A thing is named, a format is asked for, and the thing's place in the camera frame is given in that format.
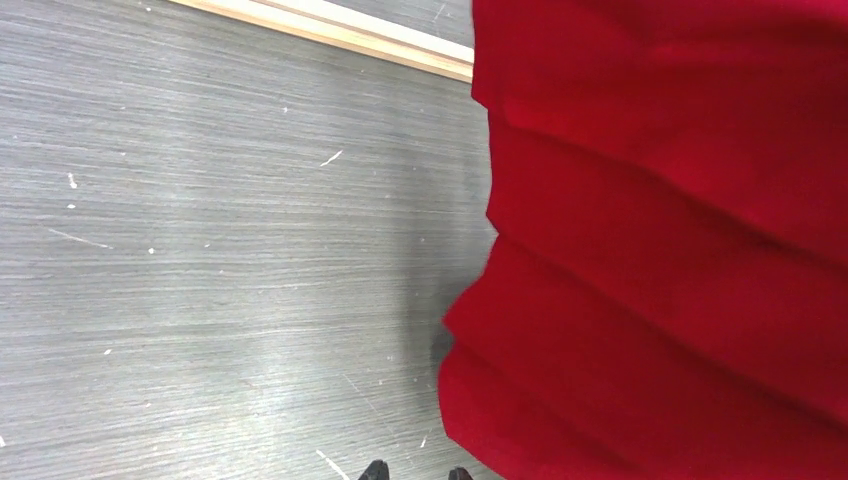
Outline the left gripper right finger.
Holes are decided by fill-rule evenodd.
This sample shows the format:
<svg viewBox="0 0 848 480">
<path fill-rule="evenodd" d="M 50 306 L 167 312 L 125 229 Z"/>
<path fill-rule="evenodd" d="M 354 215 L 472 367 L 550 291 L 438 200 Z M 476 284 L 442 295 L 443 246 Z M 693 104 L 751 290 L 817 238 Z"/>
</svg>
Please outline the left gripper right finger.
<svg viewBox="0 0 848 480">
<path fill-rule="evenodd" d="M 472 480 L 472 475 L 463 467 L 455 467 L 449 471 L 448 480 Z"/>
</svg>

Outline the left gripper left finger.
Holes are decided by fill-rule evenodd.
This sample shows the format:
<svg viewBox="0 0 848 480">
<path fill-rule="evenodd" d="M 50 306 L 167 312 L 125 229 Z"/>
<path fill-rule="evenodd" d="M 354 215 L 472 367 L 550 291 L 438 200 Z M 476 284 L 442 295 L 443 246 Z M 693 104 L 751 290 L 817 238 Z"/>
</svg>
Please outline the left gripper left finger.
<svg viewBox="0 0 848 480">
<path fill-rule="evenodd" d="M 358 480 L 390 480 L 390 469 L 386 461 L 372 461 L 359 476 Z"/>
</svg>

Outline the red skirt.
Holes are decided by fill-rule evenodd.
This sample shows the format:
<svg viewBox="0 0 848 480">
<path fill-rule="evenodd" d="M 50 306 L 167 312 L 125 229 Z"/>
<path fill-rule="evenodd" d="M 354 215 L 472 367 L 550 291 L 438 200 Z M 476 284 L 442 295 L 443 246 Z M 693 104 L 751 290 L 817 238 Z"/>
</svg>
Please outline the red skirt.
<svg viewBox="0 0 848 480">
<path fill-rule="evenodd" d="M 507 479 L 847 475 L 847 5 L 476 1 L 496 237 L 447 436 Z"/>
</svg>

